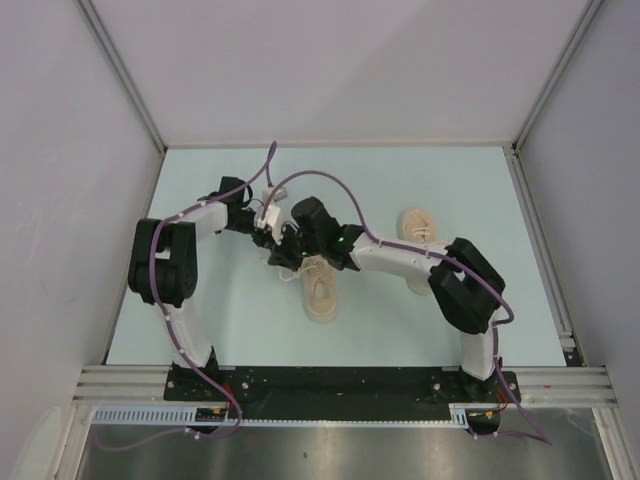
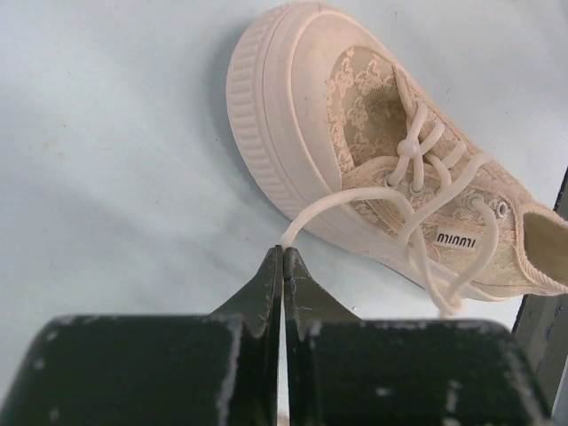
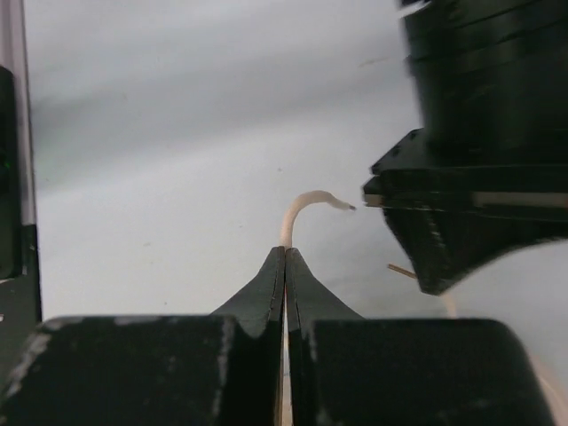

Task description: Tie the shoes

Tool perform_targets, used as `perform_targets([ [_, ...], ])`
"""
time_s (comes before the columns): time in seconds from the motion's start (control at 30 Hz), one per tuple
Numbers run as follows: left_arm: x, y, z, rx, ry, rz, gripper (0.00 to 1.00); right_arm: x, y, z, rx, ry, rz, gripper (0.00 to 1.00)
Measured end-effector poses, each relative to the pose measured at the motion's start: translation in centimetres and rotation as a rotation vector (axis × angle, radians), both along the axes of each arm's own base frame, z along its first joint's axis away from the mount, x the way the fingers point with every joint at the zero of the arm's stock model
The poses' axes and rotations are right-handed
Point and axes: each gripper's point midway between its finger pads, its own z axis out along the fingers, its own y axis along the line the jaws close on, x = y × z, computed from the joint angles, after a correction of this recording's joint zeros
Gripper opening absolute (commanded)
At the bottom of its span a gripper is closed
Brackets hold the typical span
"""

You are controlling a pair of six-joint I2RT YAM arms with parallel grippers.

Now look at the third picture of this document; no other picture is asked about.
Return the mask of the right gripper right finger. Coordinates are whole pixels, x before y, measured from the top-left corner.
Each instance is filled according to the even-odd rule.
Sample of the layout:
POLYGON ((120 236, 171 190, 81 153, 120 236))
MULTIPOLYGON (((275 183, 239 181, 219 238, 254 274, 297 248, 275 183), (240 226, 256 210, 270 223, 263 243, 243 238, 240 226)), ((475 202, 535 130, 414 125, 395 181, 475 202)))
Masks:
POLYGON ((296 425, 550 425, 517 336, 493 319, 365 319, 297 249, 285 283, 296 425))

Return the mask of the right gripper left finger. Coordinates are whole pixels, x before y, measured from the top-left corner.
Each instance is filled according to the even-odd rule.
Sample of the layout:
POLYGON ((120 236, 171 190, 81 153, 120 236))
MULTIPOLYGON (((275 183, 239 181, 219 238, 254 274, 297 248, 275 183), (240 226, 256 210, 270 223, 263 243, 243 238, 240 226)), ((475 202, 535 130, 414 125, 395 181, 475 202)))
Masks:
POLYGON ((59 317, 24 344, 4 425, 278 425, 284 251, 207 315, 59 317))

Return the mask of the white shoelace of sneaker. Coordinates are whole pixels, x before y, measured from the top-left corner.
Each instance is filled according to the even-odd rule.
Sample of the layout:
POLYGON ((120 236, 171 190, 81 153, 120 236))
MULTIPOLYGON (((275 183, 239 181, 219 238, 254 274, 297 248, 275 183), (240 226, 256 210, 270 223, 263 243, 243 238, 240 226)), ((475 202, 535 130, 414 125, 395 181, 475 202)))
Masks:
MULTIPOLYGON (((285 249, 293 246, 293 231, 297 216, 306 207, 312 204, 326 203, 335 209, 355 211, 357 208, 346 201, 337 199, 332 193, 314 190, 299 194, 288 207, 280 227, 279 245, 285 249)), ((545 399, 551 409, 556 425, 567 424, 567 394, 556 380, 556 377, 547 370, 536 357, 529 354, 533 371, 539 385, 544 391, 545 399)))

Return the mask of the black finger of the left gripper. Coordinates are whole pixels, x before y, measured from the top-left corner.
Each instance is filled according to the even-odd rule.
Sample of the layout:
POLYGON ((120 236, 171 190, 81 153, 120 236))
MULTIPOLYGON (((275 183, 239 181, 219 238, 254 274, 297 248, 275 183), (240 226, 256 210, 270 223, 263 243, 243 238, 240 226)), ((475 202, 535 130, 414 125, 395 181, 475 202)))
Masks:
POLYGON ((429 295, 513 251, 567 238, 566 181, 373 167, 363 193, 367 206, 382 210, 429 295))

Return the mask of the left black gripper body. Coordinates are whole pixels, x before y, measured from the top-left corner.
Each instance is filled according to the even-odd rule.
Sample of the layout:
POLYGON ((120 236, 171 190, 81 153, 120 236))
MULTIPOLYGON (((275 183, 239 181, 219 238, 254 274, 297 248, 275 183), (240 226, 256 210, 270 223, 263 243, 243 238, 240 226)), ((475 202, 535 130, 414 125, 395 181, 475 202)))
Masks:
POLYGON ((567 173, 567 4, 412 1, 402 18, 422 125, 379 178, 567 173))

